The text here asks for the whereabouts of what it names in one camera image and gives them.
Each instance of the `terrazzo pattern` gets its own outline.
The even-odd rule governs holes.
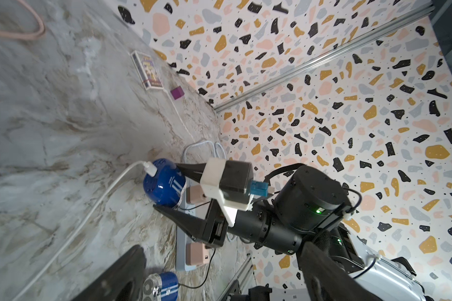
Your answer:
[[[214,106],[428,1],[105,2]]]
[[[428,18],[220,120],[228,157],[253,162],[256,179],[302,162],[361,191],[350,231],[452,300],[452,75]],[[271,179],[276,190],[289,175]],[[258,284],[304,287],[295,256],[253,251]]]

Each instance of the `purple cube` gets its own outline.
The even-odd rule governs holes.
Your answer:
[[[174,97],[174,100],[183,97],[184,96],[183,88],[181,88],[181,86],[179,86],[179,87],[172,89],[171,95]]]

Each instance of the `white charging cable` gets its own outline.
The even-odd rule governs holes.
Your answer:
[[[12,301],[17,301],[20,297],[24,295],[25,292],[28,291],[30,287],[33,286],[33,284],[45,273],[45,271],[50,267],[50,265],[54,262],[54,260],[57,259],[59,254],[65,250],[65,248],[72,242],[72,240],[77,236],[77,234],[80,232],[80,230],[84,227],[87,220],[91,217],[91,215],[94,213],[94,211],[99,207],[99,205],[104,200],[105,196],[114,188],[115,185],[121,180],[122,177],[126,175],[134,166],[142,164],[144,166],[145,172],[150,175],[151,177],[156,175],[157,168],[151,163],[146,161],[137,161],[133,164],[129,165],[120,175],[117,177],[117,179],[106,189],[104,194],[97,200],[97,202],[92,206],[92,208],[89,210],[89,213],[84,217],[82,222],[79,224],[79,226],[75,229],[74,232],[67,238],[66,242],[60,247],[60,249],[54,254],[54,256],[44,265],[44,267],[33,277],[26,286],[15,296],[15,298],[12,299]]]
[[[218,151],[217,151],[217,148],[219,148],[223,152],[223,159],[226,159],[226,153],[224,151],[224,148],[219,142],[214,142],[213,143],[212,141],[206,140],[206,141],[201,141],[201,142],[198,142],[198,143],[194,143],[194,144],[188,145],[184,149],[184,152],[183,152],[183,162],[186,163],[186,155],[187,155],[187,151],[189,150],[189,148],[192,148],[192,147],[195,147],[195,146],[199,146],[199,145],[203,145],[203,144],[206,144],[206,143],[211,144],[212,156],[213,157],[219,158],[219,154],[218,154]]]

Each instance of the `small blue speaker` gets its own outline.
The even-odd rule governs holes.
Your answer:
[[[176,301],[179,289],[173,272],[151,274],[144,281],[144,301]]]
[[[154,177],[146,174],[144,191],[158,205],[174,208],[178,205],[186,178],[174,162],[158,159],[152,164],[157,167]]]

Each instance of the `marble countertop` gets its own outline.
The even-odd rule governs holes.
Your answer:
[[[29,3],[45,20],[45,38],[0,39],[0,300],[42,268],[127,165],[179,162],[185,146],[219,141],[212,108],[100,0]],[[0,2],[0,27],[33,30],[32,18],[11,5]],[[185,97],[146,92],[133,50],[150,53],[165,90],[181,85]],[[188,160],[210,153],[195,148]],[[139,167],[125,176],[22,300],[70,300],[135,244],[145,250],[146,273],[174,270],[176,226],[153,210],[143,177]],[[181,289],[180,299],[219,297],[245,258],[239,240],[226,241],[204,296]],[[205,268],[179,279],[200,283]]]

